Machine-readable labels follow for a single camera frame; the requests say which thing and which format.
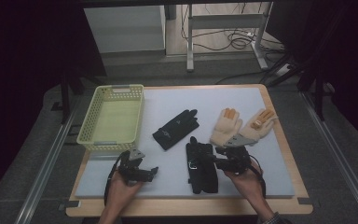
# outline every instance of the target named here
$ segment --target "yellow plastic basket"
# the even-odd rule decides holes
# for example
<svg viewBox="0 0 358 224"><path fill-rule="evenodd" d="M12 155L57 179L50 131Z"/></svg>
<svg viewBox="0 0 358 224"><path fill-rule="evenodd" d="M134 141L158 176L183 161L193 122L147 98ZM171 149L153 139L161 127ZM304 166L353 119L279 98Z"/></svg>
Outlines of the yellow plastic basket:
<svg viewBox="0 0 358 224"><path fill-rule="evenodd" d="M143 109L143 85L97 87L76 141L88 150L137 148Z"/></svg>

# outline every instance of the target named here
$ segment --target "white cabinet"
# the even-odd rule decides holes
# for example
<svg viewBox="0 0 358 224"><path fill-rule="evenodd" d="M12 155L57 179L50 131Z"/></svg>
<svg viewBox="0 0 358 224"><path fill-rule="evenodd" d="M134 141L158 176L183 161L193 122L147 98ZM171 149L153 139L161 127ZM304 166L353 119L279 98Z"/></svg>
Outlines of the white cabinet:
<svg viewBox="0 0 358 224"><path fill-rule="evenodd" d="M84 10L100 53L165 49L164 6Z"/></svg>

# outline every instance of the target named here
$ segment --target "hand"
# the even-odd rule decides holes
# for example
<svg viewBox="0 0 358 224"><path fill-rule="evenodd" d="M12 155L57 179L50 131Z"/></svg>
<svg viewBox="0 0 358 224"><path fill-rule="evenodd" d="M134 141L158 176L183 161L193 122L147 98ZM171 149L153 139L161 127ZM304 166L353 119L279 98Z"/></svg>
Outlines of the hand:
<svg viewBox="0 0 358 224"><path fill-rule="evenodd" d="M252 165L260 174L263 174L263 171L260 170L260 167L254 161L252 161ZM274 217L274 213L269 207L266 199L263 197L260 181L252 170L248 169L240 175L227 171L224 173L231 179L242 197L248 200L263 222Z"/></svg>
<svg viewBox="0 0 358 224"><path fill-rule="evenodd" d="M99 224L113 224L121 210L132 200L144 182L127 186L121 174L116 171L111 180L106 207L101 214Z"/></svg>

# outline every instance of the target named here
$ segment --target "gray floor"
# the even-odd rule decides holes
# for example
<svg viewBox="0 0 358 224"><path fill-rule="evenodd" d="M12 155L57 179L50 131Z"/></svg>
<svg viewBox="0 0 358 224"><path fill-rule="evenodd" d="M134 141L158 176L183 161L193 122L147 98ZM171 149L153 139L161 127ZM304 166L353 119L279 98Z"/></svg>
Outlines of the gray floor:
<svg viewBox="0 0 358 224"><path fill-rule="evenodd" d="M144 55L104 55L109 84L141 83L145 86L213 85L223 78L260 72L252 54L197 56L194 73L186 72L186 58L164 57L146 52ZM258 83L262 74L226 79L220 84ZM82 79L87 87L81 98L78 116L72 124L82 123L96 85ZM340 172L323 136L313 121L309 108L296 90L298 77L292 77L269 95L280 118L286 138L296 159L299 172L313 202L309 215L288 216L294 223L358 223L358 202L353 189ZM61 111L51 111L61 99L60 88L46 92L44 107L34 128L0 182L0 223L13 223L27 200L43 161L61 128ZM358 132L342 117L329 97L324 98L325 124L358 178ZM84 148L74 144L76 136L68 134L42 190L40 200L30 215L30 223L95 223L94 218L68 217L62 206L67 202L81 163ZM124 223L245 223L248 217L165 217L125 218Z"/></svg>

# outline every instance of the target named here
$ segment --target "aluminum rail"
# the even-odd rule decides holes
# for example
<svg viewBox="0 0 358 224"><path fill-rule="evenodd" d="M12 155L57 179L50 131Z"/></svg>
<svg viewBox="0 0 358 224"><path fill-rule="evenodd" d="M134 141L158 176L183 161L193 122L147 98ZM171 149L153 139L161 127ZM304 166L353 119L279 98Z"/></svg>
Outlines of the aluminum rail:
<svg viewBox="0 0 358 224"><path fill-rule="evenodd" d="M74 96L72 98L72 106L73 110L71 114L69 115L68 120L66 123L64 123L59 132L57 133L56 138L54 139L53 144L51 145L50 151L48 152L48 155L43 162L40 171L34 180L33 185L31 186L31 190L28 193L24 204L22 205L22 208L17 216L17 219L14 223L20 224L20 223L30 223L31 219L34 215L34 210L37 207L37 204L39 203L39 200L42 196L42 193L45 189L46 184L48 183L48 178L51 174L51 171L54 167L54 164L60 155L63 142L65 140L66 135L69 132L69 129L71 127L71 124L74 120L77 108L80 105L80 96Z"/></svg>
<svg viewBox="0 0 358 224"><path fill-rule="evenodd" d="M336 161L339 171L342 173L345 181L348 184L348 187L351 189L351 192L358 202L358 178L356 174L353 172L351 166L348 164L348 161L345 159L344 154L342 153L339 145L334 139L333 135L330 133L326 123L319 119L319 116L314 111L313 102L310 99L310 95L305 92L301 92L300 96L304 100L307 105L307 109L310 112L310 116L312 117L318 131L324 138L325 143L327 144L333 159Z"/></svg>

